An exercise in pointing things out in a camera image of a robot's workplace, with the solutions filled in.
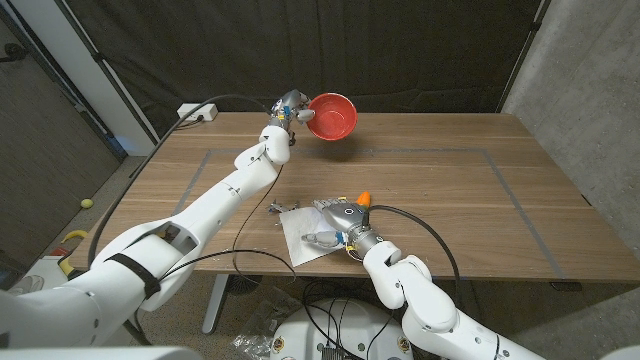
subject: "table top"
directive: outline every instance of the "table top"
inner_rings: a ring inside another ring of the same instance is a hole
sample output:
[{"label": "table top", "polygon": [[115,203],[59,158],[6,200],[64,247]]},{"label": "table top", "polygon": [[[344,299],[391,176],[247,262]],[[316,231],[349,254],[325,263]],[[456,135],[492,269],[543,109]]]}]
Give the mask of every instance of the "table top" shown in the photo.
[{"label": "table top", "polygon": [[[188,206],[235,168],[265,126],[262,113],[220,113],[213,122],[172,134],[113,214],[98,249],[137,224]],[[278,216],[268,204],[369,191],[372,204],[409,211],[445,240],[468,279],[638,281],[640,262],[581,196],[536,140],[508,114],[359,114],[346,139],[327,142],[292,124],[297,143],[268,197],[250,217],[238,249],[260,249],[290,261]],[[230,249],[241,224],[267,191],[240,206],[203,255]],[[435,277],[453,271],[423,228],[374,212],[371,225],[403,256],[425,261]],[[86,268],[89,239],[71,257]],[[198,270],[233,273],[231,255]],[[243,273],[290,275],[279,261],[237,255]],[[366,276],[361,263],[336,251],[295,268],[305,276]]]}]

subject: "orange object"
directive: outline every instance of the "orange object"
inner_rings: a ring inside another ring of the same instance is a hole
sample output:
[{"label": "orange object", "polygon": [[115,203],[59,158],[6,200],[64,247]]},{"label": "orange object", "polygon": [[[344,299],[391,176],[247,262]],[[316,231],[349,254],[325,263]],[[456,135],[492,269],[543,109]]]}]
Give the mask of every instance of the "orange object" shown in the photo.
[{"label": "orange object", "polygon": [[316,96],[309,109],[316,115],[307,123],[309,130],[323,140],[345,138],[356,127],[358,112],[351,101],[340,94],[326,93]]},{"label": "orange object", "polygon": [[362,205],[365,208],[368,208],[369,206],[371,206],[371,194],[369,194],[368,191],[363,192],[362,194],[360,194],[360,196],[358,196],[358,200],[356,200],[356,203],[358,205]]}]

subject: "black curtain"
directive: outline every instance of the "black curtain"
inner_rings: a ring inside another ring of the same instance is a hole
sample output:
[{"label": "black curtain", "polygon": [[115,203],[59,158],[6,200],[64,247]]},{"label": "black curtain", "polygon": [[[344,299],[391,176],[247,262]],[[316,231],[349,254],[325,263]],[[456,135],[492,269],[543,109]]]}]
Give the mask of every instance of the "black curtain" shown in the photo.
[{"label": "black curtain", "polygon": [[161,135],[183,102],[294,88],[360,112],[494,112],[539,0],[67,3]]}]

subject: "power strip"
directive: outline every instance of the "power strip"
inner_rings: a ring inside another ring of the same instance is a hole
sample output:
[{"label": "power strip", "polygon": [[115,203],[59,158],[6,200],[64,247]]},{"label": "power strip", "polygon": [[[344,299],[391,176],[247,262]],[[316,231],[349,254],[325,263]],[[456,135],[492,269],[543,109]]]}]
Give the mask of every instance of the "power strip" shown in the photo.
[{"label": "power strip", "polygon": [[[196,107],[198,105],[199,104],[182,104],[182,106],[180,106],[180,108],[178,109],[178,115],[180,117],[183,117],[189,111],[191,111],[191,109],[193,109],[194,107]],[[201,107],[196,112],[194,112],[193,114],[189,115],[188,118],[184,119],[184,121],[185,122],[195,121],[195,120],[198,119],[198,117],[200,115],[203,116],[203,120],[204,121],[213,121],[213,119],[215,119],[216,115],[218,115],[218,108],[216,107],[216,104],[208,104],[208,105],[205,105],[205,106]]]}]

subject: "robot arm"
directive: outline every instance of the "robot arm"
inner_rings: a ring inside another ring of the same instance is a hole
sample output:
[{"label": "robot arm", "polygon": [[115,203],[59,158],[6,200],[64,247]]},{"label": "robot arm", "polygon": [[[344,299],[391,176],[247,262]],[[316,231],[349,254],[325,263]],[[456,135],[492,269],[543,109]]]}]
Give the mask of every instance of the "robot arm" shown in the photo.
[{"label": "robot arm", "polygon": [[346,200],[316,200],[329,225],[347,233],[373,281],[380,301],[389,309],[406,302],[402,330],[421,349],[448,359],[542,359],[479,324],[460,310],[432,282],[427,266],[401,251],[375,230],[363,227],[364,209]]},{"label": "robot arm", "polygon": [[0,347],[96,346],[139,307],[152,311],[186,281],[199,257],[240,204],[276,179],[289,160],[293,120],[313,118],[297,90],[273,107],[259,143],[235,160],[236,171],[181,213],[135,226],[111,241],[85,274],[60,287],[12,296],[0,292]]}]

